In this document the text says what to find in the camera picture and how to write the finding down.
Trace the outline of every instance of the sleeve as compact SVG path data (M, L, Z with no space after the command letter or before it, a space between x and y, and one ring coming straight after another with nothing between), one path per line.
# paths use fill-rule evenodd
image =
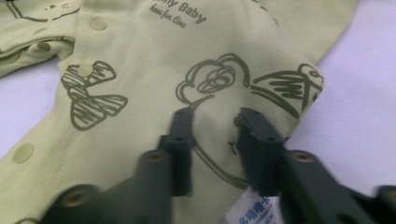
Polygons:
M345 31L357 0L255 0L313 63L318 63Z
M0 1L0 77L73 52L79 0Z

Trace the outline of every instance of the cartoon bear print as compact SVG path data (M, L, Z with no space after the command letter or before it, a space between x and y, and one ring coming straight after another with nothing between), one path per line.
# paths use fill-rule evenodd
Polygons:
M38 0L37 2L32 7L25 4L25 1L9 1L7 7L15 19L35 22L57 21L60 18L77 13L80 8L80 1L78 0Z

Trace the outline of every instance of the baby clothing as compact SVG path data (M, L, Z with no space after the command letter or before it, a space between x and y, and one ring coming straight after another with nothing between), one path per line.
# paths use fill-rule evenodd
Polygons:
M0 77L58 56L52 111L0 160L0 220L38 223L75 185L107 190L194 111L191 197L176 224L219 223L248 186L240 107L287 139L323 89L315 64L356 0L0 2Z

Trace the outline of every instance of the fabric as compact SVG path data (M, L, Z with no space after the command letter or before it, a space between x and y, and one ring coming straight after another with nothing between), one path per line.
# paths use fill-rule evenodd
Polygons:
M194 110L192 197L174 223L219 223L247 188L239 108L288 138L318 98L315 67L356 1L19 0L0 2L0 77L60 57L53 110L0 160L2 223L39 220L65 189L130 177Z

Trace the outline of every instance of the baby onesie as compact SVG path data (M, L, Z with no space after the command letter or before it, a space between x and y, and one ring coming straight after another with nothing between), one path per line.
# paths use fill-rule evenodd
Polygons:
M0 160L0 220L38 221L64 190L134 174L194 112L192 194L173 221L219 223L248 186L241 107L287 139L323 89L315 64L356 1L16 0L0 2L0 77L61 59L52 111Z

